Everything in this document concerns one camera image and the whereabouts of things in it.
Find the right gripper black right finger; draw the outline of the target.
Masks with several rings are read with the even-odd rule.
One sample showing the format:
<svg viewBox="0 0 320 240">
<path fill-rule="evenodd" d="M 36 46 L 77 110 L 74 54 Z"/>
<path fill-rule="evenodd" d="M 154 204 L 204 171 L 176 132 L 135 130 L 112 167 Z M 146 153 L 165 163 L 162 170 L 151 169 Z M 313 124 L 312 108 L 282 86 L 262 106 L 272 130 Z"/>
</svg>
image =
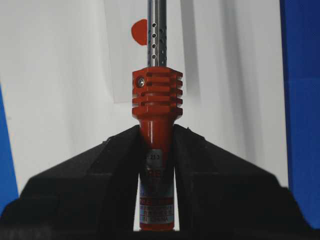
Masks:
<svg viewBox="0 0 320 240">
<path fill-rule="evenodd" d="M 268 171 L 175 125 L 180 230 L 190 240 L 317 240 L 293 194 Z"/>
</svg>

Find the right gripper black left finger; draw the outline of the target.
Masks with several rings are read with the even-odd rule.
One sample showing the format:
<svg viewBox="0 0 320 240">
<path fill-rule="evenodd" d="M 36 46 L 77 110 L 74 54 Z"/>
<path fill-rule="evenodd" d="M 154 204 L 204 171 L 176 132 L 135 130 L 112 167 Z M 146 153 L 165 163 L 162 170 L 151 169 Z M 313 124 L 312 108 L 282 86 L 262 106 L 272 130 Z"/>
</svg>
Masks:
<svg viewBox="0 0 320 240">
<path fill-rule="evenodd" d="M 139 127 L 29 179 L 0 217 L 3 240 L 117 240 L 134 228 Z"/>
</svg>

